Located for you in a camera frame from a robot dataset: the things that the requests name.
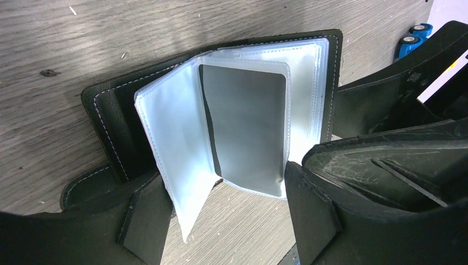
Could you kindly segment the black leather card holder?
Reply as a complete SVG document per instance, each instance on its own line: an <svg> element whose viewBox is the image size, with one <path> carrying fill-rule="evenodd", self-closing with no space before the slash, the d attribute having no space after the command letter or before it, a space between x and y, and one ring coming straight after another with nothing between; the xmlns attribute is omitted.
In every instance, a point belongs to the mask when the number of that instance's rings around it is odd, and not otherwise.
<svg viewBox="0 0 468 265"><path fill-rule="evenodd" d="M213 186L285 199L287 162L331 138L343 34L250 38L185 52L85 88L82 103L110 160L94 177L161 175L186 241Z"/></svg>

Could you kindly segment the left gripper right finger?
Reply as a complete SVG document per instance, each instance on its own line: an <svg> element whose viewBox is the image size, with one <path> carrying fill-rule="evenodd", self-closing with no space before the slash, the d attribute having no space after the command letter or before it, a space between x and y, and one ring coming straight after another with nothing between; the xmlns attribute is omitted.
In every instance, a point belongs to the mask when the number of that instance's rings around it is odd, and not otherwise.
<svg viewBox="0 0 468 265"><path fill-rule="evenodd" d="M301 264L466 264L467 200L412 213L289 162L285 186Z"/></svg>

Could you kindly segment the black credit card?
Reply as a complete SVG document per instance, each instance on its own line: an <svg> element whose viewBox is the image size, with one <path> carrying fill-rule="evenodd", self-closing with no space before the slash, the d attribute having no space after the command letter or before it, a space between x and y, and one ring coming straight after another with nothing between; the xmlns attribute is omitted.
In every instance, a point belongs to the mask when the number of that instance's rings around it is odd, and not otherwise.
<svg viewBox="0 0 468 265"><path fill-rule="evenodd" d="M215 171L250 192L281 197L286 77L200 65Z"/></svg>

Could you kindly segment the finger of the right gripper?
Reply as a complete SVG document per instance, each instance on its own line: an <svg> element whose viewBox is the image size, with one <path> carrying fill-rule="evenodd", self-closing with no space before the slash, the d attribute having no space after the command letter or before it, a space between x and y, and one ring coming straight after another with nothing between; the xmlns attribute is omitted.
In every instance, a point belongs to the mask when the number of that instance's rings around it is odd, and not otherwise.
<svg viewBox="0 0 468 265"><path fill-rule="evenodd" d="M392 65L338 88L331 133L341 138L389 130L467 49L467 24L447 22Z"/></svg>
<svg viewBox="0 0 468 265"><path fill-rule="evenodd" d="M467 198L467 119L316 145L302 165L385 206L412 212L447 207Z"/></svg>

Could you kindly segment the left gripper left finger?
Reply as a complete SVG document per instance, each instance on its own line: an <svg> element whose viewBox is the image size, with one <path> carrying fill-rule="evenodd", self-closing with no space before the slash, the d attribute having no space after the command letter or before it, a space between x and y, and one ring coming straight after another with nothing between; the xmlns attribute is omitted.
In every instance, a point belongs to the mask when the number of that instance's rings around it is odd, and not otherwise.
<svg viewBox="0 0 468 265"><path fill-rule="evenodd" d="M152 172L61 213L2 213L1 263L160 264L172 211Z"/></svg>

